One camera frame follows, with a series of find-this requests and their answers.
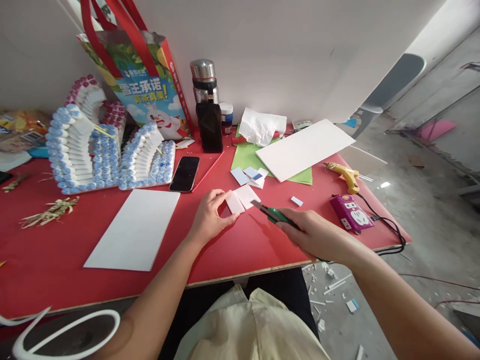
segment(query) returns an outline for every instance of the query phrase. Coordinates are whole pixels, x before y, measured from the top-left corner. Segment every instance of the tissue paper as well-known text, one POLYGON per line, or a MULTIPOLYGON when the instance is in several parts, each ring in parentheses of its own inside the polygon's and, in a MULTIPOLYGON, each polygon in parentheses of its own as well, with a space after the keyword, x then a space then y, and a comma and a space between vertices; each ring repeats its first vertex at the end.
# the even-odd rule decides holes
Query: tissue paper
POLYGON ((272 141, 274 132, 280 136, 287 128, 287 117, 256 112, 248 107, 243 111, 238 132, 249 142, 266 147, 272 141))

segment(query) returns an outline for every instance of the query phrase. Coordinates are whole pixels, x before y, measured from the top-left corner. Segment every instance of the red table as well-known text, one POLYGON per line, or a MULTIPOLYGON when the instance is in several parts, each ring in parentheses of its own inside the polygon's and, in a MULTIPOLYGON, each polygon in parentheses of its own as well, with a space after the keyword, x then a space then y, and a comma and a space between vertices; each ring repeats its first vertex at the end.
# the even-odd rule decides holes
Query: red table
MULTIPOLYGON (((46 203, 65 196, 53 180, 38 182, 49 176, 42 174, 50 172, 48 160, 32 160, 15 169, 31 177, 13 192, 0 192, 0 262, 7 261, 0 267, 0 314, 17 318, 38 313, 48 306, 58 311, 140 294, 189 231, 204 194, 210 189, 227 191, 239 187, 230 174, 235 147, 228 136, 224 137, 224 149, 225 154, 196 192, 180 195, 150 272, 83 268, 130 191, 110 188, 80 194, 73 212, 59 222, 20 229, 20 219, 47 210, 46 203)), ((202 153, 197 139, 187 149, 177 150, 175 162, 182 156, 200 156, 197 179, 201 179, 219 155, 202 153)), ((326 161, 346 165, 338 154, 326 161)), ((313 166, 312 173, 313 186, 291 181, 280 183, 274 177, 267 177, 263 189, 252 189, 266 206, 296 208, 290 200, 295 196, 303 201, 302 210, 313 209, 341 226, 329 200, 331 194, 344 194, 346 183, 338 179, 336 173, 326 172, 321 164, 313 166)), ((393 218, 361 181, 359 186, 381 216, 393 218)), ((150 189, 168 191, 168 186, 150 189)), ((358 203, 368 213, 361 199, 358 203)), ((225 203, 219 212, 223 217, 230 214, 225 203)), ((402 233, 410 242, 404 230, 402 233)), ((397 235, 380 222, 358 238, 372 249, 399 245, 397 235)), ((251 208, 234 226, 205 246, 192 267, 188 284, 266 273, 307 262, 305 255, 292 246, 280 229, 256 208, 251 208)))

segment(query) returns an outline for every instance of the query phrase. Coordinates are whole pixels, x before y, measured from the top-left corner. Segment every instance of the green utility knife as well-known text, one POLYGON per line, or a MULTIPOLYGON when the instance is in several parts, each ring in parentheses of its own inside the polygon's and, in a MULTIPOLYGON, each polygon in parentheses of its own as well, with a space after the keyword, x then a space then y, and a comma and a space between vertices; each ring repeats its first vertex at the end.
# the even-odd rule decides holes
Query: green utility knife
MULTIPOLYGON (((265 205, 262 205, 261 203, 259 203, 257 200, 252 200, 250 202, 253 206, 255 206, 257 209, 259 209, 262 213, 264 213, 267 217, 268 217, 268 220, 270 220, 272 223, 276 224, 278 222, 282 222, 282 223, 287 223, 287 224, 290 224, 292 225, 295 229, 297 229, 298 231, 302 231, 299 226, 294 223, 292 220, 290 220, 288 217, 286 217, 285 215, 283 215, 280 211, 278 211, 276 208, 274 207, 267 207, 265 205)), ((320 260, 321 262, 328 262, 326 260, 323 260, 319 257, 317 257, 318 260, 320 260)))

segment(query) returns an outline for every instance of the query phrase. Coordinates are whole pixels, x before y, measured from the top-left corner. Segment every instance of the purple power strip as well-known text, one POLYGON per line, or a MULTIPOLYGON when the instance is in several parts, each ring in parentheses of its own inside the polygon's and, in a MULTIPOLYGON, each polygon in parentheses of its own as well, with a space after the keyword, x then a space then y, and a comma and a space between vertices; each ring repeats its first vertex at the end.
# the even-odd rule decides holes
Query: purple power strip
POLYGON ((346 230, 359 232, 374 226, 352 195, 337 195, 330 200, 330 204, 346 230))

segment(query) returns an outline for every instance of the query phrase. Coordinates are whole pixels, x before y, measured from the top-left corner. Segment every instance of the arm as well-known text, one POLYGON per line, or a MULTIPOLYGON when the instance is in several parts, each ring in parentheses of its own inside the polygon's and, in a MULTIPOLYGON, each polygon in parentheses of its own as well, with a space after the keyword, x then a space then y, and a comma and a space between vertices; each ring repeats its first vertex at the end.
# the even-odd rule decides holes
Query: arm
POLYGON ((192 264, 203 246, 239 216, 234 214, 221 218, 218 215, 217 208, 229 195, 230 191, 223 190, 212 190, 205 195, 187 237, 122 316, 117 332, 95 354, 95 359, 158 358, 192 264))
POLYGON ((480 359, 480 350, 424 301, 385 261, 314 211, 281 209, 302 231, 277 225, 295 246, 351 269, 400 359, 480 359))

